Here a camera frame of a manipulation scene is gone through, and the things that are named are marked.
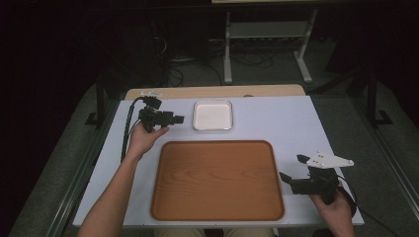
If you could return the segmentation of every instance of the dark background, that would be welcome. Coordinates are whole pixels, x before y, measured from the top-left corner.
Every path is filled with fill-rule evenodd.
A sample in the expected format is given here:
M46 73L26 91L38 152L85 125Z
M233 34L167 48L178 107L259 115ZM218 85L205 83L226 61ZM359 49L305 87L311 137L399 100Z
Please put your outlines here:
M104 78L116 99L129 88L164 86L168 58L156 55L153 36L171 42L168 55L182 48L202 58L206 40L223 37L222 12L80 11L97 2L0 3L0 236L9 233L75 107L97 78ZM312 35L313 40L337 40L330 71L344 73L372 61L379 81L417 125L418 16L415 2L326 7Z

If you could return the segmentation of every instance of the human arm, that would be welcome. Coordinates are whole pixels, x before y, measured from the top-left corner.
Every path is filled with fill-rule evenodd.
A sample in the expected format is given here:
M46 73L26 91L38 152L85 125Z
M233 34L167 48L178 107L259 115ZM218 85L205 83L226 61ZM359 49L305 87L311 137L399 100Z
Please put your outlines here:
M110 183L86 215L77 236L119 236L121 234L135 169L155 140L169 130L162 127L148 133L141 122L132 130L126 157Z
M335 237L355 237L351 207L340 192L336 192L335 200L328 205L321 196L313 195L310 198Z

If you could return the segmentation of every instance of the forearm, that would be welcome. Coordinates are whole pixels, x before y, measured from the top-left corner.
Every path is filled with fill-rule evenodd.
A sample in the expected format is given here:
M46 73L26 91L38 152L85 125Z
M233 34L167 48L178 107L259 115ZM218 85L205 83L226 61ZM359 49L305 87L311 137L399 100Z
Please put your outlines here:
M105 191L87 214L78 236L121 234L136 165L136 160L124 159Z

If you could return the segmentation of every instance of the gray floor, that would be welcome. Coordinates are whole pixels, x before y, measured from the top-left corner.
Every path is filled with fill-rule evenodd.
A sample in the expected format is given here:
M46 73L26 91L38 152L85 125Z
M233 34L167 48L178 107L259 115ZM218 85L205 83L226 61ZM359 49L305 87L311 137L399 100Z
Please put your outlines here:
M233 85L256 84L300 84L308 91L330 81L337 75L325 72L334 43L311 42L305 61L313 78L311 84L302 82L296 63L293 60L294 46L286 46L273 56L273 64L267 60L267 68L240 65L232 62ZM249 60L257 61L261 56L247 54ZM183 86L217 86L222 77L222 56L210 62L211 67L200 64L177 66L183 72ZM377 109L388 113L393 124L372 128L364 116L365 96L350 98L345 90L350 80L332 88L321 95L311 96L324 126L329 142L336 155L350 158L356 166L344 168L343 173L354 187L359 207L382 222L398 236L417 236L418 216L412 210L408 193L419 190L419 131L409 120L390 90L378 84ZM71 225L84 187L71 190L80 181L80 164L94 156L100 149L112 114L118 102L107 100L108 122L103 129L85 125L85 120L96 111L95 87L86 92L73 117L63 132L52 153L37 186L34 188L11 236L75 236L77 228ZM82 171L85 177L92 172L88 165ZM399 181L404 181L401 188ZM75 200L68 204L64 200ZM68 218L59 218L64 213ZM358 236L393 236L376 220L363 214L366 224L356 226ZM311 236L318 226L307 228L281 229L281 236ZM127 229L123 236L152 236L151 230Z

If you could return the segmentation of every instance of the table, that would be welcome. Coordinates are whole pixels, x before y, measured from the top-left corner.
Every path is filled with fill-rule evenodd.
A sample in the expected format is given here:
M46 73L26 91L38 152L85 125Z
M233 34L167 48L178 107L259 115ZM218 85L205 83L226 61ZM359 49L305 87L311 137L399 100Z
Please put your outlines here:
M105 189L121 162L121 149L126 115L132 98L156 95L162 100L161 111L185 116L183 124L175 124L140 160L124 222L125 227L200 227L237 226L296 227L321 225L319 216L308 196L293 195L289 185L281 183L285 216L276 221L157 221L150 215L152 192L161 147L172 140L238 140L263 139L274 149L277 169L295 179L306 179L307 168L296 160L297 154L312 155L317 150L333 153L315 108L297 85L243 86L215 88L136 89L127 93L120 103L114 122L98 158L87 190L79 205L73 224L81 225L87 212ZM233 107L234 126L229 131L201 133L192 128L193 106L199 100L228 100ZM137 105L134 115L143 105ZM363 224L357 212L354 224Z

